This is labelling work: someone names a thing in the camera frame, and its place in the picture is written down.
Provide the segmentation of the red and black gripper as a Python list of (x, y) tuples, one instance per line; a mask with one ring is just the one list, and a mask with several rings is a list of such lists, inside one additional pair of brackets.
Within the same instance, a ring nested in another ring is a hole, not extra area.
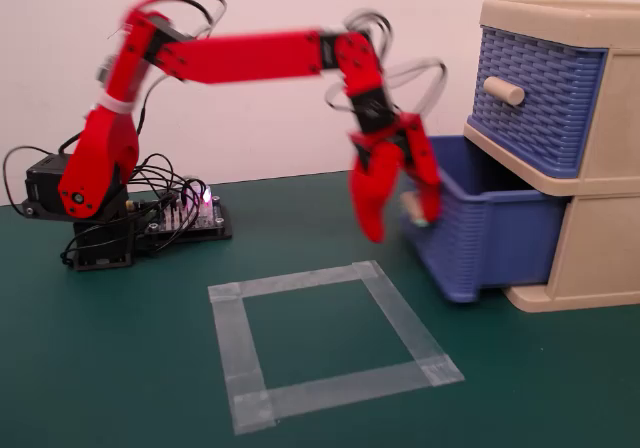
[(405, 172), (414, 182), (410, 216), (431, 224), (440, 213), (438, 164), (418, 114), (401, 112), (383, 88), (350, 98), (359, 131), (350, 136), (356, 149), (349, 174), (355, 218), (374, 243), (384, 239), (383, 211), (404, 156)]

